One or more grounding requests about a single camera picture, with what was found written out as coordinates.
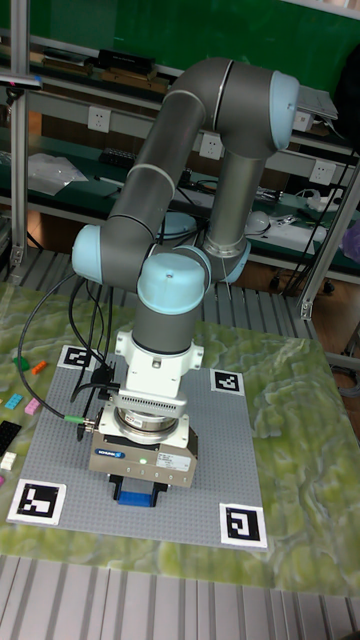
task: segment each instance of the white wall socket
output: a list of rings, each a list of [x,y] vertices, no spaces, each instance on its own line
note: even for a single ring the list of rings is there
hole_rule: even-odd
[[[220,136],[211,133],[204,133],[201,141],[199,156],[203,158],[211,158],[211,160],[219,160],[222,152],[222,144]]]
[[[110,116],[110,109],[89,107],[88,128],[93,129],[94,131],[103,131],[103,133],[109,133]]]
[[[336,164],[333,164],[332,162],[324,162],[323,160],[316,160],[309,180],[310,182],[316,182],[317,184],[330,184],[335,171]]]

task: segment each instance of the orange lego brick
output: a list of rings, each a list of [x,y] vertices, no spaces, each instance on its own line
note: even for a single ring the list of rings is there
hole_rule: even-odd
[[[36,375],[37,373],[40,373],[40,371],[45,369],[46,365],[47,365],[47,362],[45,362],[45,360],[42,360],[41,362],[39,362],[39,364],[36,365],[36,367],[31,369],[31,373],[33,373],[34,375]]]

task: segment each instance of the white plastic bag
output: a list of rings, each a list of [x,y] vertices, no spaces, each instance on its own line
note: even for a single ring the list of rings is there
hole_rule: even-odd
[[[85,182],[87,178],[67,158],[35,153],[28,162],[28,188],[55,196],[70,182]]]

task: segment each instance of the aluminum pole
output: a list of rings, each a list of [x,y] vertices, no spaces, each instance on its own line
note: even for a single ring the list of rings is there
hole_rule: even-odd
[[[30,0],[11,0],[11,72],[28,75]],[[12,266],[26,257],[28,92],[11,107]]]

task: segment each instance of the light blue joint cap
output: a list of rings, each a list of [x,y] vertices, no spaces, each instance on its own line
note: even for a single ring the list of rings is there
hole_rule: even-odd
[[[79,276],[102,284],[100,230],[92,224],[81,229],[73,246],[72,265]]]
[[[277,149],[286,149],[290,142],[299,86],[296,78],[274,71],[270,83],[270,125]]]
[[[181,244],[179,247],[174,247],[173,251],[176,250],[180,250],[180,249],[189,249],[189,251],[193,251],[194,253],[196,253],[198,256],[200,256],[200,258],[204,261],[204,265],[206,266],[208,272],[209,272],[209,282],[208,282],[208,286],[206,288],[205,293],[209,290],[210,284],[211,284],[211,263],[209,258],[207,257],[206,253],[204,253],[203,251],[201,251],[201,249],[199,249],[198,247],[194,247],[192,244]]]
[[[224,278],[224,280],[221,280],[221,282],[228,282],[229,284],[232,284],[233,282],[236,282],[236,280],[241,275],[242,270],[243,270],[243,268],[245,267],[245,265],[247,263],[247,259],[249,257],[250,249],[251,249],[251,244],[250,244],[250,242],[248,240],[247,244],[246,244],[245,251],[242,254],[239,262],[237,263],[235,269],[233,269],[231,271],[231,273],[229,273],[229,275],[226,278]]]
[[[160,253],[145,260],[138,296],[152,311],[180,315],[200,304],[204,280],[204,270],[195,260],[176,253]]]

